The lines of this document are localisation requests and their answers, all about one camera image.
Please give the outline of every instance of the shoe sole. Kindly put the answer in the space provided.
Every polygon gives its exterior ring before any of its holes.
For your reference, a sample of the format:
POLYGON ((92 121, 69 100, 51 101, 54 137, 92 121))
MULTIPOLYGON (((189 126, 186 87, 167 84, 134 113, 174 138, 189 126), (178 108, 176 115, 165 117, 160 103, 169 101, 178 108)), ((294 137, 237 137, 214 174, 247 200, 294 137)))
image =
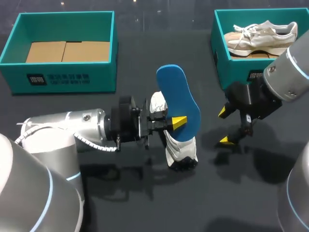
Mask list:
POLYGON ((271 55, 280 56, 283 52, 285 52, 286 49, 287 47, 259 47, 251 50, 236 50, 228 48, 228 51, 241 57, 247 57, 248 55, 250 55, 252 52, 255 51, 264 51, 271 55))
POLYGON ((165 148, 165 154, 166 154, 168 167, 174 171, 191 170, 191 169, 194 169, 198 164, 196 153, 194 155, 194 158, 187 156, 180 161, 176 161, 173 159, 167 147, 165 148))
POLYGON ((183 70, 178 65, 165 65, 157 70, 156 79, 169 109, 168 117, 187 116, 187 123, 181 130, 169 134, 178 142, 192 139, 200 128, 201 115, 183 70))
POLYGON ((170 169, 174 171, 187 171, 192 170, 197 166, 198 162, 195 159, 191 159, 190 157, 186 157, 182 159, 181 161, 174 161, 171 166, 169 166, 170 169))

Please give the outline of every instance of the shoe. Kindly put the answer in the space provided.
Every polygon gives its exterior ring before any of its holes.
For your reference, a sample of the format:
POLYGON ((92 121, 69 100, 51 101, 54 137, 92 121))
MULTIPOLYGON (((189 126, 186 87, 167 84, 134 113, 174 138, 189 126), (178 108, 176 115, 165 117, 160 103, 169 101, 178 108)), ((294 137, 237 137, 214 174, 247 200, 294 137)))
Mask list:
POLYGON ((224 35, 228 50, 246 57, 254 51, 280 56, 297 38, 297 23, 274 25, 269 21, 245 28, 234 25, 235 32, 224 35))
MULTIPOLYGON (((155 92, 150 100, 150 112, 163 111, 167 104, 161 92, 155 92)), ((186 142, 178 142, 164 131, 166 138, 165 154, 168 166, 176 171, 193 169, 197 165, 197 146, 195 137, 186 142)))

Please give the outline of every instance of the insole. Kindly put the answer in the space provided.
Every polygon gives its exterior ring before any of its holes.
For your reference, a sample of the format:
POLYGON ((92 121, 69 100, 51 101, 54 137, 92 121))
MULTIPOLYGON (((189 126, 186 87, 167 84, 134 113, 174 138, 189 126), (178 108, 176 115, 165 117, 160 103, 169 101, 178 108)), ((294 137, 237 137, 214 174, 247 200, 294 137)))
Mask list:
POLYGON ((201 115, 183 70, 178 65, 165 65, 156 71, 156 79, 168 105, 168 117, 187 116, 187 123, 170 135, 179 142, 192 139, 199 130, 201 115))

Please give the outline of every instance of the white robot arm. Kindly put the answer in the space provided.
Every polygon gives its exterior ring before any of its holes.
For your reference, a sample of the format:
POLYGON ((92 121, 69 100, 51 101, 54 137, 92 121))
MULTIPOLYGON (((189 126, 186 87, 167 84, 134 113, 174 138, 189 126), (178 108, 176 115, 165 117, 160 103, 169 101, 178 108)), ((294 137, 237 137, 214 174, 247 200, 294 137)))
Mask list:
MULTIPOLYGON (((219 114, 226 118, 240 111, 240 129, 220 142, 237 144, 252 135, 252 119, 263 119, 293 102, 309 90, 309 31, 264 70, 261 78, 250 84, 233 83, 225 95, 228 103, 219 114)), ((280 190, 278 218, 284 232, 309 231, 309 143, 280 190)))
POLYGON ((75 141, 64 131, 56 134, 55 143, 28 147, 34 154, 0 134, 0 231, 80 231, 84 213, 81 180, 70 183, 63 178, 79 171, 75 141), (55 166, 59 155, 64 163, 55 166), (61 169, 67 161, 70 168, 61 169))

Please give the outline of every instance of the white cable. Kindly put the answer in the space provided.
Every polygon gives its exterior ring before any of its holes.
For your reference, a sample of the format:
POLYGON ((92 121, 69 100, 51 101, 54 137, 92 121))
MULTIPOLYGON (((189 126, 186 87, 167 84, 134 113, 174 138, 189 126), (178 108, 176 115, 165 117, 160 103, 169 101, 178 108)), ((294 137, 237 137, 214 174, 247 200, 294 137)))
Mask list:
MULTIPOLYGON (((28 138, 30 135, 32 135, 34 132, 44 129, 44 128, 56 128, 56 129, 62 129, 64 130, 64 128, 57 126, 55 123, 43 123, 43 124, 36 124, 36 126, 30 128, 29 130, 25 131, 25 133, 23 133, 22 135, 20 135, 16 140, 15 143, 16 144, 20 144, 23 140, 25 140, 26 138, 28 138)), ((106 151, 106 152, 115 152, 117 150, 116 147, 107 147, 107 146, 99 146, 94 144, 93 142, 89 141, 88 139, 84 138, 83 136, 81 136, 78 133, 74 133, 73 136, 75 138, 77 138, 78 140, 82 141, 83 143, 87 144, 88 146, 99 150, 99 151, 106 151)))

